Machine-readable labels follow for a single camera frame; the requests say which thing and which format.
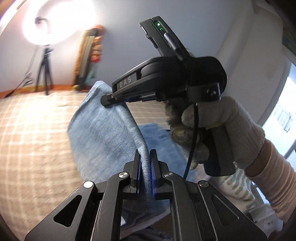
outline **gray glove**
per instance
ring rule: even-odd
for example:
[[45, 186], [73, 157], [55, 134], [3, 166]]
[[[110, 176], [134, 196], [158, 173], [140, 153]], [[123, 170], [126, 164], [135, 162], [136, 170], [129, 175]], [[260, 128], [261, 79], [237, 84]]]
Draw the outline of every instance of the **gray glove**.
[[[265, 134], [246, 110], [231, 97], [223, 97], [220, 101], [215, 102], [199, 103], [198, 110], [199, 128], [209, 129], [225, 125], [237, 166], [241, 169], [250, 166], [262, 149]], [[188, 151], [194, 127], [193, 105], [189, 106], [181, 115], [173, 106], [167, 104], [165, 114], [170, 125], [172, 139], [185, 151]], [[199, 133], [191, 169], [194, 169], [199, 161], [207, 159], [208, 150], [202, 144], [202, 136]]]

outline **patterned fabric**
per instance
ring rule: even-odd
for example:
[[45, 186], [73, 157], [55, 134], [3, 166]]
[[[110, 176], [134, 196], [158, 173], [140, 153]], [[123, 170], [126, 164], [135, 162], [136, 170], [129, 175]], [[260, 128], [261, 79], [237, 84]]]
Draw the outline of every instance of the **patterned fabric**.
[[209, 182], [228, 198], [242, 213], [255, 206], [255, 197], [251, 191], [252, 181], [243, 170], [236, 167], [235, 173], [224, 177], [211, 177]]
[[[66, 131], [85, 96], [62, 91], [0, 100], [0, 213], [20, 240], [82, 183]], [[137, 124], [166, 126], [163, 103], [128, 106]]]

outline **metal pivot screw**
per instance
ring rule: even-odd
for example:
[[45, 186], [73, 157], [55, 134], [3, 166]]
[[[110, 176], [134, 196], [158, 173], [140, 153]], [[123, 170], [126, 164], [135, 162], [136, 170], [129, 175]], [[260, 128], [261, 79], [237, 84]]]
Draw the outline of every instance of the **metal pivot screw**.
[[84, 186], [85, 188], [91, 188], [91, 187], [93, 186], [93, 183], [92, 183], [91, 181], [87, 181], [87, 182], [85, 182], [85, 183], [83, 184], [83, 186]]
[[201, 180], [199, 183], [198, 183], [202, 188], [206, 188], [209, 186], [209, 183], [205, 180]]
[[121, 172], [121, 173], [119, 173], [119, 177], [120, 178], [125, 178], [127, 176], [128, 176], [128, 173], [127, 172]]
[[165, 177], [169, 177], [170, 175], [172, 175], [173, 173], [172, 172], [166, 172], [165, 174], [164, 174], [164, 176]]
[[216, 94], [216, 91], [213, 91], [212, 93], [211, 93], [211, 96], [213, 96], [213, 95], [215, 95]]

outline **light stand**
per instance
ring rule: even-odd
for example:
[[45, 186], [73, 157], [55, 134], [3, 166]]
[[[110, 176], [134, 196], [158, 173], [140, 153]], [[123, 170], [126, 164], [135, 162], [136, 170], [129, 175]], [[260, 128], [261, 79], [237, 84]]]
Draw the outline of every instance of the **light stand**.
[[44, 68], [44, 86], [45, 86], [46, 95], [48, 95], [47, 81], [49, 81], [50, 89], [53, 89], [52, 77], [51, 77], [51, 74], [50, 74], [50, 67], [49, 67], [49, 53], [51, 51], [53, 51], [53, 49], [51, 49], [49, 47], [49, 45], [45, 45], [45, 48], [43, 50], [43, 59], [41, 61], [41, 64], [40, 64], [40, 67], [39, 67], [39, 70], [38, 70], [38, 75], [37, 75], [37, 80], [36, 80], [36, 87], [35, 87], [35, 92], [37, 92], [38, 84], [39, 84], [39, 80], [40, 80], [41, 70], [42, 70], [42, 68]]
[[[45, 21], [47, 24], [47, 32], [50, 34], [51, 28], [50, 28], [50, 22], [47, 18], [41, 18], [41, 17], [36, 17], [35, 18], [35, 24], [38, 25], [41, 23], [41, 21]], [[50, 73], [50, 67], [49, 67], [49, 53], [53, 51], [52, 48], [49, 47], [50, 45], [45, 45], [44, 50], [43, 50], [43, 59], [41, 61], [39, 70], [38, 70], [38, 75], [37, 75], [37, 80], [36, 80], [36, 87], [35, 87], [35, 92], [38, 90], [38, 84], [40, 81], [40, 74], [42, 68], [44, 68], [44, 86], [45, 86], [45, 93], [48, 95], [48, 86], [47, 83], [49, 82], [50, 84], [50, 89], [53, 89], [53, 83], [52, 83], [52, 76]]]

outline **blue cloth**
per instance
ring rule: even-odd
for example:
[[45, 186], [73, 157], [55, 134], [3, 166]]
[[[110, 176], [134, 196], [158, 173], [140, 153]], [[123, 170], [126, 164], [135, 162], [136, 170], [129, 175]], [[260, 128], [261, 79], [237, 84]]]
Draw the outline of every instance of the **blue cloth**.
[[139, 213], [164, 212], [165, 202], [152, 197], [148, 150], [156, 149], [159, 160], [166, 162], [170, 171], [183, 175], [186, 160], [182, 149], [172, 141], [170, 132], [157, 124], [139, 129], [125, 103], [102, 106], [101, 96], [109, 92], [110, 86], [96, 82], [69, 123], [68, 136], [77, 169], [84, 181], [103, 182], [122, 171], [138, 149], [142, 167], [141, 197], [125, 201], [124, 208]]
[[[156, 149], [158, 160], [166, 162], [171, 172], [184, 175], [187, 160], [181, 146], [173, 142], [169, 130], [159, 125], [147, 124], [139, 126], [148, 150]], [[187, 181], [195, 182], [194, 171], [189, 171]]]

